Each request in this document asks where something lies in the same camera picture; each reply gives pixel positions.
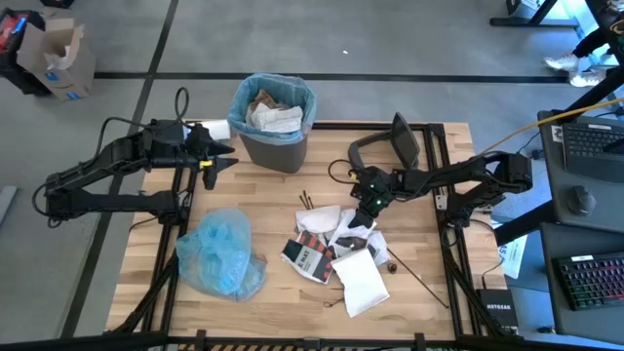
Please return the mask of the white packaging with dark pictures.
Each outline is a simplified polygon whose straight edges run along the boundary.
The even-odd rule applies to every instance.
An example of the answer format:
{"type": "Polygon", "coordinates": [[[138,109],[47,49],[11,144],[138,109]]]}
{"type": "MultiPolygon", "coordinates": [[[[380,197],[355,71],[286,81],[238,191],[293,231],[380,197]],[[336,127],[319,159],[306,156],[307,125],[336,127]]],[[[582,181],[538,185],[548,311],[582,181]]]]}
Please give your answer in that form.
{"type": "Polygon", "coordinates": [[[342,257],[351,252],[367,249],[376,266],[389,260],[387,243],[383,234],[376,230],[374,222],[371,228],[364,225],[350,228],[348,224],[355,218],[354,209],[342,210],[339,223],[333,231],[329,245],[336,257],[342,257]]]}

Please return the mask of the person's shoe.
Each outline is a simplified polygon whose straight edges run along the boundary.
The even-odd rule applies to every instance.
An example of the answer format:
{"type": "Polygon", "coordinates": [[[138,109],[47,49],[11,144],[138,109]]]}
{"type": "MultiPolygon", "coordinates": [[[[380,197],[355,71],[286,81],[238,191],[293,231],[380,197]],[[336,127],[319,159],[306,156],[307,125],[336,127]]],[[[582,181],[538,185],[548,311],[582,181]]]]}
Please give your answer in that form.
{"type": "Polygon", "coordinates": [[[573,53],[567,53],[558,57],[546,57],[544,63],[555,70],[576,71],[580,58],[573,53]]]}
{"type": "Polygon", "coordinates": [[[570,76],[569,84],[576,88],[596,87],[605,77],[605,71],[578,72],[570,76]]]}

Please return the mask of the red black striped packaging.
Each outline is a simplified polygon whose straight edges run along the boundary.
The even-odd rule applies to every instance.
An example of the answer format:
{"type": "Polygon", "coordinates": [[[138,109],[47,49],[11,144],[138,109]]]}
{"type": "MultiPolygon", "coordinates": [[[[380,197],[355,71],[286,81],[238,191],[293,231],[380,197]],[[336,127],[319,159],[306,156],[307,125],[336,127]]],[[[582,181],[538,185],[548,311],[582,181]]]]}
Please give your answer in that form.
{"type": "Polygon", "coordinates": [[[330,259],[335,259],[335,252],[329,248],[324,240],[316,234],[309,233],[308,231],[302,231],[299,233],[296,240],[303,246],[313,249],[330,259]]]}

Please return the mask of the thin brown stick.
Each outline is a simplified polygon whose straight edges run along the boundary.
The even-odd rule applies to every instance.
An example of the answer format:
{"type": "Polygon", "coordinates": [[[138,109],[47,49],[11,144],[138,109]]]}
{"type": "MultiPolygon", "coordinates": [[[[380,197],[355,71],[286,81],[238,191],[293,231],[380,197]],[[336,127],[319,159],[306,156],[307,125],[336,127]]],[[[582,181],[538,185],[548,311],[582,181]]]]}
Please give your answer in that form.
{"type": "Polygon", "coordinates": [[[396,255],[391,249],[387,249],[387,252],[389,252],[410,274],[411,276],[426,290],[428,291],[445,309],[449,309],[449,305],[447,303],[445,303],[433,290],[431,290],[422,280],[420,277],[418,277],[411,269],[410,267],[404,263],[403,260],[401,260],[399,258],[398,255],[396,255]]]}

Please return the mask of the grey plastic trash bin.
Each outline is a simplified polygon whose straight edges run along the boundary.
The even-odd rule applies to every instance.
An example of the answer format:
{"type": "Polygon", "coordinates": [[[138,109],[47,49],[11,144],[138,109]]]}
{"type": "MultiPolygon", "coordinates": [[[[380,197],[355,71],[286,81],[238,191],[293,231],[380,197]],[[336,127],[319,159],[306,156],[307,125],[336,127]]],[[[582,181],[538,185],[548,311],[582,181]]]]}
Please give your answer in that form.
{"type": "Polygon", "coordinates": [[[308,135],[302,141],[290,145],[272,145],[256,141],[249,136],[238,135],[252,162],[258,166],[277,172],[294,174],[303,165],[307,153],[308,135]]]}

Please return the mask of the backlit black keyboard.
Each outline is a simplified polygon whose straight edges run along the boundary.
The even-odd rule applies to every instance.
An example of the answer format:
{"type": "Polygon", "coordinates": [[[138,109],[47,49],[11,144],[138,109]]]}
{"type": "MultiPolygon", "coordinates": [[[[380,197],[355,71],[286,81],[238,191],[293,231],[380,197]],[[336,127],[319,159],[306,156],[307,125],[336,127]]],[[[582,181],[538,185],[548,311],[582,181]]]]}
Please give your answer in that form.
{"type": "Polygon", "coordinates": [[[573,311],[624,306],[624,252],[565,256],[552,263],[573,311]]]}

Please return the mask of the blue plastic bag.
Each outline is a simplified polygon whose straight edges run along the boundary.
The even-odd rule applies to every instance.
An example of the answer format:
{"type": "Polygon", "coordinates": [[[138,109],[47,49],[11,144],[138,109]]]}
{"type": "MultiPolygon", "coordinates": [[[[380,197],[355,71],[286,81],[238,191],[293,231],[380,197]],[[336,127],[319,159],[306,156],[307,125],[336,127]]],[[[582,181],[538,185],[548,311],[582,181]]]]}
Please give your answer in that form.
{"type": "Polygon", "coordinates": [[[194,290],[246,301],[262,288],[266,261],[252,248],[252,227],[239,209],[204,215],[198,227],[175,243],[178,274],[194,290]]]}

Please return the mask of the black printed mat packaging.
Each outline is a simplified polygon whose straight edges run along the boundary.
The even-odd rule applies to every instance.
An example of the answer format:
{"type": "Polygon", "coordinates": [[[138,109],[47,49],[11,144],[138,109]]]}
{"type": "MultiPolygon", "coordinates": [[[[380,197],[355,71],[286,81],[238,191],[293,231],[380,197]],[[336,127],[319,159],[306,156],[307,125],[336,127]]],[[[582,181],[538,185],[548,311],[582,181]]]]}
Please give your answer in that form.
{"type": "Polygon", "coordinates": [[[288,240],[281,252],[281,259],[301,276],[326,285],[332,275],[332,252],[314,249],[294,240],[288,240]]]}

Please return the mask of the person's leg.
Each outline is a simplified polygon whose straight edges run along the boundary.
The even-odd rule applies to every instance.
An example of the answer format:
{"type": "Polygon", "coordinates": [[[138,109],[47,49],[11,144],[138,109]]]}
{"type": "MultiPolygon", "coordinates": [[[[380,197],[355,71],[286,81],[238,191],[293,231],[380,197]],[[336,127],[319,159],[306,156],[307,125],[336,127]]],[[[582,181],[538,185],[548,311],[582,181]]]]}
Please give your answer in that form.
{"type": "Polygon", "coordinates": [[[590,56],[595,50],[607,44],[606,35],[596,29],[584,37],[571,52],[575,57],[582,59],[590,56]]]}

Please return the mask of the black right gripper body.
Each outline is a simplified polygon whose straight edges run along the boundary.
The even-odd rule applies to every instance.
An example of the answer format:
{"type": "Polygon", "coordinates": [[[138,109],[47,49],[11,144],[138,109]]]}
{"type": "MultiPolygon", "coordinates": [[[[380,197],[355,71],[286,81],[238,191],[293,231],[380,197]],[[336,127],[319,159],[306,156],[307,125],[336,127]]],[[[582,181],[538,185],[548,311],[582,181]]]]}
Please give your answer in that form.
{"type": "Polygon", "coordinates": [[[405,201],[405,170],[386,173],[378,167],[354,168],[350,178],[355,184],[350,195],[359,200],[356,217],[378,217],[393,201],[405,201]]]}

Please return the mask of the brown paper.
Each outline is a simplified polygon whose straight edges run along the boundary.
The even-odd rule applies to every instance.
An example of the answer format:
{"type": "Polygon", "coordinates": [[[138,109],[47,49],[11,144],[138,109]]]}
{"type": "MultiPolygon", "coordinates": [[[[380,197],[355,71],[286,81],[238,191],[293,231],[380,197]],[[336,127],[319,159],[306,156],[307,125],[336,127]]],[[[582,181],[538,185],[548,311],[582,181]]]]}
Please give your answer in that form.
{"type": "Polygon", "coordinates": [[[263,104],[269,109],[290,109],[287,104],[276,101],[272,96],[270,96],[266,91],[260,89],[255,96],[253,102],[250,104],[250,109],[255,111],[260,104],[263,104]]]}

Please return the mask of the grey computer mouse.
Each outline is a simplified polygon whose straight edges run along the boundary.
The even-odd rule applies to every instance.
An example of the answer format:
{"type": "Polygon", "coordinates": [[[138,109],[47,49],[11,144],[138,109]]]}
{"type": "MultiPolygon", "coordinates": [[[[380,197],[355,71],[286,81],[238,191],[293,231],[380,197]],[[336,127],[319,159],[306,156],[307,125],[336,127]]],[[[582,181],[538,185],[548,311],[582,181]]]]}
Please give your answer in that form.
{"type": "Polygon", "coordinates": [[[567,208],[575,215],[590,215],[596,207],[594,195],[584,186],[571,186],[565,193],[567,208]]]}

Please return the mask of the black floor stand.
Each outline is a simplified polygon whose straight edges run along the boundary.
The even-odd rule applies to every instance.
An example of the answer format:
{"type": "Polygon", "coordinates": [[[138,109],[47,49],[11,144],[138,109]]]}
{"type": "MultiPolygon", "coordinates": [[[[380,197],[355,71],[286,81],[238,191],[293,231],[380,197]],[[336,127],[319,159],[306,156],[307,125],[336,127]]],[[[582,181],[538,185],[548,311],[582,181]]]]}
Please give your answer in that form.
{"type": "Polygon", "coordinates": [[[555,27],[576,29],[579,25],[576,19],[548,19],[547,16],[555,7],[558,0],[505,0],[508,11],[507,17],[490,18],[491,26],[499,27],[555,27]],[[531,17],[517,17],[521,8],[533,10],[531,17]]]}

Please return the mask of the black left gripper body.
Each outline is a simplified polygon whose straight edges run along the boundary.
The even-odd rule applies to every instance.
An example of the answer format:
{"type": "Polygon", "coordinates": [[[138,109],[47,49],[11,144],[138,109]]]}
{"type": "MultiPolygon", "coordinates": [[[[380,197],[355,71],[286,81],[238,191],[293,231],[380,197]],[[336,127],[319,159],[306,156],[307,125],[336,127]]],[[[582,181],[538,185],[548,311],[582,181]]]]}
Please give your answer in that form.
{"type": "Polygon", "coordinates": [[[215,140],[210,131],[201,124],[195,124],[185,141],[187,152],[198,160],[198,169],[203,172],[202,180],[207,190],[213,190],[216,182],[215,140]]]}

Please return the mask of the white paper bag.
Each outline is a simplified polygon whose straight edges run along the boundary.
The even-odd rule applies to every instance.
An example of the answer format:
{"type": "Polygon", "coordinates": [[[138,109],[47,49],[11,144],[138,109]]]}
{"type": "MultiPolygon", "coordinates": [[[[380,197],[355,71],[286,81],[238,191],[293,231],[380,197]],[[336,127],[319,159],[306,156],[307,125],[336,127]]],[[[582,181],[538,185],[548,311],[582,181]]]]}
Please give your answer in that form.
{"type": "Polygon", "coordinates": [[[351,252],[331,262],[344,291],[347,314],[354,318],[390,297],[368,249],[351,252]]]}

